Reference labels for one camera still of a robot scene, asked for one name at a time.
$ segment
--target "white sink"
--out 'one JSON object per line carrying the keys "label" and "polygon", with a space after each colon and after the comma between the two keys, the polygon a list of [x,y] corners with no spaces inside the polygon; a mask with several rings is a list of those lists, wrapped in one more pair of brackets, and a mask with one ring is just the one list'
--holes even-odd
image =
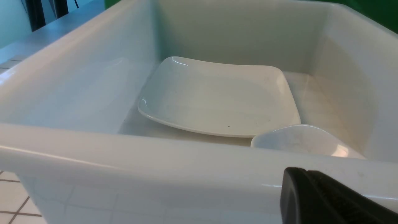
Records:
{"label": "white sink", "polygon": [[[301,122],[368,160],[143,117],[141,89],[168,56],[281,69]],[[0,75],[0,169],[20,175],[49,224],[281,223],[288,166],[398,212],[396,58],[397,35],[341,5],[122,0]]]}

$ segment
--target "square plate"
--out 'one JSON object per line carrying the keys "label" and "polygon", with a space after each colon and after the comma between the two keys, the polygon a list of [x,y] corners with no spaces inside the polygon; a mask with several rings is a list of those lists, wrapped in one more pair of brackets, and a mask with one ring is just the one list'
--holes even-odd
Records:
{"label": "square plate", "polygon": [[249,138],[300,124],[283,72],[166,58],[145,85],[139,112],[156,122],[202,134]]}

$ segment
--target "tile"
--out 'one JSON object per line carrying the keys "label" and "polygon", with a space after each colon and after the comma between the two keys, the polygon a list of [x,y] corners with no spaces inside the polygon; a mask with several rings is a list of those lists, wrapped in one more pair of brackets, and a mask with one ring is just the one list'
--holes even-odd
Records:
{"label": "tile", "polygon": [[0,213],[0,224],[8,224],[13,216],[13,214]]}
{"label": "tile", "polygon": [[15,173],[4,171],[0,174],[0,179],[2,180],[10,180],[10,181],[19,181],[20,179],[15,175]]}
{"label": "tile", "polygon": [[12,224],[47,224],[43,217],[17,215]]}
{"label": "tile", "polygon": [[68,206],[65,224],[109,224],[111,212]]}
{"label": "tile", "polygon": [[26,56],[26,55],[15,55],[14,57],[10,58],[10,60],[23,61],[27,58],[28,58],[28,56]]}
{"label": "tile", "polygon": [[159,200],[146,195],[119,195],[117,198],[116,211],[139,213],[144,215],[163,216],[166,207]]}
{"label": "tile", "polygon": [[215,224],[215,223],[217,222],[194,220],[187,218],[165,218],[163,224]]}
{"label": "tile", "polygon": [[78,186],[73,191],[69,204],[90,208],[112,209],[115,201],[116,193],[111,190]]}
{"label": "tile", "polygon": [[0,211],[16,212],[27,197],[21,183],[0,181]]}
{"label": "tile", "polygon": [[37,197],[66,202],[72,192],[73,186],[58,181],[36,179],[33,189]]}
{"label": "tile", "polygon": [[10,61],[10,60],[8,60],[8,61],[0,64],[0,68],[10,69],[10,68],[16,66],[17,64],[19,64],[19,61]]}
{"label": "tile", "polygon": [[280,214],[270,214],[269,215],[269,224],[283,224],[282,216]]}
{"label": "tile", "polygon": [[112,224],[163,224],[163,218],[161,216],[149,216],[142,214],[132,214],[115,212],[113,214]]}
{"label": "tile", "polygon": [[176,218],[193,218],[198,220],[219,221],[221,210],[201,208],[168,208],[166,216]]}
{"label": "tile", "polygon": [[221,224],[264,224],[269,221],[270,214],[259,212],[223,211]]}
{"label": "tile", "polygon": [[42,209],[42,215],[46,217],[48,223],[64,224],[65,205],[62,202],[45,200],[32,195],[37,207]]}
{"label": "tile", "polygon": [[41,214],[31,198],[26,202],[26,204],[23,206],[20,212],[30,213],[30,214]]}

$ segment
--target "plate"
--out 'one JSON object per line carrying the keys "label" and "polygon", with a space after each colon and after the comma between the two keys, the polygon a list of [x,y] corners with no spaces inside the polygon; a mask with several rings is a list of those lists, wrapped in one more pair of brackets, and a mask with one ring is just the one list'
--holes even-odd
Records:
{"label": "plate", "polygon": [[156,122],[202,134],[251,138],[300,124],[278,68],[166,58],[145,85],[139,112]]}
{"label": "plate", "polygon": [[258,135],[252,139],[251,147],[366,159],[329,132],[308,124]]}

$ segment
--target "white bowl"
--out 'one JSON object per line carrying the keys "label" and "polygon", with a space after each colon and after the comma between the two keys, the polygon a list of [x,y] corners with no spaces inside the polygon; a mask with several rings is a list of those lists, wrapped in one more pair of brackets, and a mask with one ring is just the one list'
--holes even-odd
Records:
{"label": "white bowl", "polygon": [[308,124],[258,135],[252,139],[251,147],[365,159],[330,133]]}

